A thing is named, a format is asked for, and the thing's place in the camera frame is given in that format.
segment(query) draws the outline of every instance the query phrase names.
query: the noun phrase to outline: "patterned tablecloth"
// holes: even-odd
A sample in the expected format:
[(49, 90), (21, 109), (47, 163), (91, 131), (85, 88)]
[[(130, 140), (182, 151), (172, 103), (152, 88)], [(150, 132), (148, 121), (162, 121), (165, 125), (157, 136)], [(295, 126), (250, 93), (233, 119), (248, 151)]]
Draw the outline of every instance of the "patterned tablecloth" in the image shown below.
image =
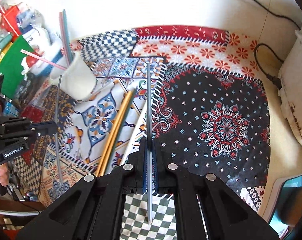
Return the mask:
[[(261, 205), (270, 159), (270, 118), (253, 56), (257, 41), (198, 26), (150, 26), (91, 35), (71, 43), (97, 79), (110, 80), (98, 95), (59, 99), (59, 145), (64, 185), (56, 166), (54, 137), (41, 138), (16, 159), (24, 181), (50, 205), (83, 175), (95, 171), (121, 101), (137, 94), (107, 173), (139, 148), (145, 136), (145, 62), (152, 65), (152, 128), (161, 147), (190, 172), (215, 173), (255, 211)], [(57, 88), (43, 84), (23, 116), (53, 119)], [(123, 239), (176, 239), (174, 202), (156, 196), (147, 225), (145, 197), (128, 196)]]

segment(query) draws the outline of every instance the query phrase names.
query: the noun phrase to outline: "green folder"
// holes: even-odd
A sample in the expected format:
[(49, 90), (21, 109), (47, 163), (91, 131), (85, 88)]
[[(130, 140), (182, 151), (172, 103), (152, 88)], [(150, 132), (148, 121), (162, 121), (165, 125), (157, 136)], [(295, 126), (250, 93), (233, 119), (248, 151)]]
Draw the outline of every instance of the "green folder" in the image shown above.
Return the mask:
[(26, 55), (20, 52), (21, 49), (33, 52), (25, 39), (19, 36), (0, 62), (0, 74), (4, 75), (1, 93), (10, 99), (14, 98), (14, 92), (24, 78), (21, 62)]

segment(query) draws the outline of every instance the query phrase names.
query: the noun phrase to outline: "human hand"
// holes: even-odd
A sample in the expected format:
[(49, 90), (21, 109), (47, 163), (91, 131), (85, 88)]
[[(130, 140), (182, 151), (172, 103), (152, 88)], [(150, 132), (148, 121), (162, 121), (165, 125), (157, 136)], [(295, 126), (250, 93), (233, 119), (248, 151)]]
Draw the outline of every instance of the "human hand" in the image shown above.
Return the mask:
[(0, 183), (3, 187), (6, 187), (9, 184), (9, 170), (7, 163), (0, 165)]

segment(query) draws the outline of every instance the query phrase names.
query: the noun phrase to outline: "white appliance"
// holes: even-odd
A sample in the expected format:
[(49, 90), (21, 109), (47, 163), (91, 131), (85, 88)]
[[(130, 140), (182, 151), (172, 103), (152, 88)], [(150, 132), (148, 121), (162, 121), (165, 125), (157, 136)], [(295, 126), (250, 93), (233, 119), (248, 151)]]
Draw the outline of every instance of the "white appliance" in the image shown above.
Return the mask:
[(302, 145), (302, 29), (295, 34), (297, 40), (278, 73), (282, 83), (278, 95), (282, 114)]

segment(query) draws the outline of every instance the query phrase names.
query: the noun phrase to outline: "black cable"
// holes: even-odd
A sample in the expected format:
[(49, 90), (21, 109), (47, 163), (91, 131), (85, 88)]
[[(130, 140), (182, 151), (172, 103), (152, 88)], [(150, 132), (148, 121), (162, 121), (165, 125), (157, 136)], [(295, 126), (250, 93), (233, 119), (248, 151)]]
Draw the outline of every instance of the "black cable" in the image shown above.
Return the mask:
[(26, 204), (24, 204), (23, 202), (21, 202), (21, 201), (19, 201), (22, 205), (24, 205), (25, 207), (28, 207), (28, 208), (31, 208), (31, 209), (33, 209), (33, 210), (35, 210), (35, 211), (37, 211), (38, 213), (39, 213), (39, 215), (40, 215), (40, 211), (39, 210), (37, 210), (36, 208), (34, 208), (34, 207), (30, 207), (30, 206), (28, 206), (28, 205), (26, 205)]
[(273, 16), (275, 17), (278, 17), (278, 18), (283, 18), (283, 19), (286, 19), (290, 22), (292, 22), (293, 24), (295, 24), (295, 26), (300, 29), (299, 25), (293, 20), (291, 19), (290, 17), (287, 17), (287, 16), (284, 16), (284, 15), (280, 15), (280, 14), (276, 14), (274, 12), (271, 12), (269, 9), (267, 9), (263, 4), (261, 4), (259, 1), (257, 0), (253, 0), (254, 2), (256, 2), (258, 5), (260, 5), (262, 8), (264, 8), (265, 10), (267, 10), (270, 14), (272, 14)]
[(265, 43), (259, 43), (259, 44), (257, 44), (257, 45), (255, 46), (255, 48), (254, 48), (254, 51), (253, 51), (254, 58), (255, 58), (255, 61), (256, 61), (257, 65), (259, 66), (260, 70), (264, 73), (264, 75), (266, 75), (267, 79), (269, 79), (274, 85), (276, 85), (276, 87), (278, 88), (278, 90), (280, 90), (280, 89), (282, 88), (281, 80), (280, 80), (278, 77), (274, 77), (274, 76), (272, 76), (272, 75), (266, 73), (266, 72), (264, 71), (264, 69), (261, 67), (259, 61), (257, 60), (256, 51), (257, 51), (257, 49), (258, 49), (260, 46), (266, 46), (266, 47), (268, 47), (269, 50), (272, 51), (272, 53), (274, 54), (274, 56), (275, 56), (281, 63), (283, 63), (284, 61), (281, 60), (281, 59), (278, 57), (278, 55), (276, 55), (276, 53), (274, 52), (274, 50), (273, 50), (269, 45), (267, 45), (267, 44), (265, 44)]

